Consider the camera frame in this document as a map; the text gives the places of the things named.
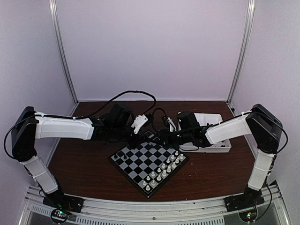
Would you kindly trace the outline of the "white plastic divided tray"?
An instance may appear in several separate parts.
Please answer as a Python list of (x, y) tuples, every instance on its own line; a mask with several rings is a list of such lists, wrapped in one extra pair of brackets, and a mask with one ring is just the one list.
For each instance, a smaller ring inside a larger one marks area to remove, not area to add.
[(208, 126), (210, 128), (206, 131), (206, 137), (211, 143), (209, 147), (197, 147), (195, 144), (188, 142), (180, 145), (179, 148), (183, 152), (192, 153), (228, 153), (231, 149), (231, 143), (228, 139), (228, 134), (222, 134), (225, 132), (222, 116), (220, 114), (211, 113), (194, 113), (197, 122), (200, 126)]

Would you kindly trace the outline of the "black white chessboard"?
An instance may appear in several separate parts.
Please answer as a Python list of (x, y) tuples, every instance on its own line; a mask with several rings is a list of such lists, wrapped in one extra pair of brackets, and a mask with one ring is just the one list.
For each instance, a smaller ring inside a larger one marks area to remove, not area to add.
[[(148, 198), (146, 193), (138, 185), (138, 183), (142, 180), (142, 178), (140, 178), (138, 176), (138, 174), (140, 172), (142, 172), (143, 169), (150, 166), (153, 161), (155, 161), (157, 158), (159, 158), (161, 155), (163, 155), (166, 151), (171, 153), (171, 152), (177, 151), (177, 150), (169, 148), (167, 146), (161, 146), (161, 145), (158, 145), (158, 144), (152, 143), (152, 142), (144, 142), (144, 143), (138, 145), (137, 148), (135, 148), (135, 149), (131, 148), (128, 145), (125, 146), (122, 149), (113, 153), (111, 156), (109, 156), (108, 160), (117, 168), (117, 170), (129, 182), (131, 182), (146, 198)], [(118, 159), (114, 159), (114, 155), (116, 155), (116, 154), (118, 155)], [(149, 198), (151, 198), (158, 190), (154, 191), (154, 193), (151, 194), (149, 196)]]

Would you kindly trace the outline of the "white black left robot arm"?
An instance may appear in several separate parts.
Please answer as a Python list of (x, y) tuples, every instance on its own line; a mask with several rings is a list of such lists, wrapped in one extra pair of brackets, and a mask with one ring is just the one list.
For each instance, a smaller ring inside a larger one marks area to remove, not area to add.
[[(140, 137), (140, 130), (147, 122), (145, 115), (135, 116), (129, 108), (119, 104), (115, 104), (109, 113), (101, 116), (96, 113), (85, 116), (52, 115), (27, 106), (7, 131), (3, 147), (6, 154), (20, 163), (43, 192), (49, 195), (50, 202), (57, 208), (63, 208), (68, 202), (67, 197), (40, 157), (36, 141), (64, 138), (84, 141), (131, 141)], [(11, 151), (7, 150), (7, 136), (11, 137)]]

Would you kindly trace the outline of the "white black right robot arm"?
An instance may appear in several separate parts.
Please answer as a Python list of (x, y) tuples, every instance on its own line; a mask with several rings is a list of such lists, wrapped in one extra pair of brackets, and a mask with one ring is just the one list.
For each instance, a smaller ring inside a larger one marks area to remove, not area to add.
[(249, 111), (227, 120), (222, 120), (219, 114), (184, 111), (177, 114), (177, 122), (177, 129), (170, 127), (160, 132), (163, 143), (174, 147), (191, 143), (207, 149), (222, 141), (250, 136), (256, 160), (240, 203), (250, 207), (258, 200), (258, 191), (271, 173), (277, 154), (284, 149), (280, 140), (287, 133), (276, 116), (262, 104), (255, 104)]

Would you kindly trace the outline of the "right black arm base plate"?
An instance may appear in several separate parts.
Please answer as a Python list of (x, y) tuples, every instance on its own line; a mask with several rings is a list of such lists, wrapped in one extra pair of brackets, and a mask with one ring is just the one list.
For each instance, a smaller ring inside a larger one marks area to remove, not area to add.
[(257, 191), (249, 187), (245, 187), (245, 190), (242, 194), (226, 197), (224, 202), (226, 210), (231, 212), (254, 207), (258, 204), (264, 203), (265, 200), (261, 190)]

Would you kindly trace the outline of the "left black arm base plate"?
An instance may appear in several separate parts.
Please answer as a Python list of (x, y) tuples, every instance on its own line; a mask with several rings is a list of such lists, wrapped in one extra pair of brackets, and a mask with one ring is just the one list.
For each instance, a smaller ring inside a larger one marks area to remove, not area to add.
[(62, 210), (63, 212), (80, 213), (83, 203), (84, 200), (82, 198), (66, 195), (61, 189), (50, 194), (44, 192), (43, 204)]

